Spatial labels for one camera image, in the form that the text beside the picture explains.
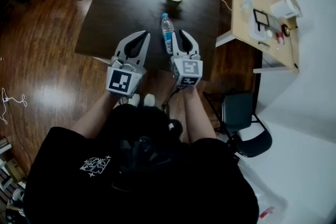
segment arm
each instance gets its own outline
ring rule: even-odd
[[[193,143],[202,138],[216,138],[215,131],[205,113],[196,88],[185,88],[183,99],[189,141]]]
[[[71,130],[81,134],[85,138],[96,138],[117,100],[115,95],[106,91]]]

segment wooden floor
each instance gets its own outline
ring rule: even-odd
[[[13,2],[10,22],[0,28],[0,57],[4,58],[0,61],[0,86],[9,97],[20,99],[24,93],[28,102],[26,108],[9,102],[13,116],[7,110],[8,125],[0,122],[0,134],[10,140],[26,173],[49,129],[71,127],[105,90],[107,65],[74,53],[91,1]],[[230,28],[230,11],[222,2],[220,13],[218,35]],[[240,41],[218,47],[211,81],[201,82],[199,93],[226,92],[231,87],[253,91],[256,55],[256,49]],[[140,92],[155,94],[160,106],[172,84],[171,73],[148,70]],[[170,107],[171,118],[184,125],[181,94],[172,99]],[[214,120],[205,102],[204,107]]]

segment light wooden desk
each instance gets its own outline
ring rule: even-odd
[[[244,0],[232,0],[232,18],[231,18],[231,30],[217,38],[216,47],[227,43],[235,38],[261,50],[280,62],[284,67],[267,68],[254,70],[254,73],[262,71],[283,71],[289,69],[295,73],[299,73],[299,69],[295,67],[295,63],[299,66],[299,46],[298,46],[298,28],[296,18],[281,19],[281,24],[286,24],[290,29],[290,37],[284,36],[284,45],[278,44],[276,37],[263,41],[269,45],[269,49],[265,49],[265,45],[259,44],[257,40],[250,38],[248,19],[250,13],[241,11],[240,4]],[[252,0],[254,2],[254,8],[269,14],[272,14],[270,6],[271,4],[279,0]]]

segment dark wooden table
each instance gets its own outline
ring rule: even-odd
[[[209,80],[214,59],[219,0],[93,0],[85,18],[76,52],[111,59],[121,39],[148,30],[151,41],[145,67],[169,70],[161,32],[161,15],[168,13],[175,31],[183,29],[200,46],[203,79]]]

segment black office chair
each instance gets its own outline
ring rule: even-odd
[[[253,113],[253,94],[250,92],[237,92],[231,89],[227,94],[208,94],[203,92],[220,122],[215,132],[228,136],[227,144],[233,153],[238,152],[244,157],[255,157],[267,151],[272,146],[272,137],[263,123]],[[214,102],[220,104],[220,114],[214,107]],[[252,123],[259,123],[264,131],[251,140],[242,141],[238,131],[248,128]]]

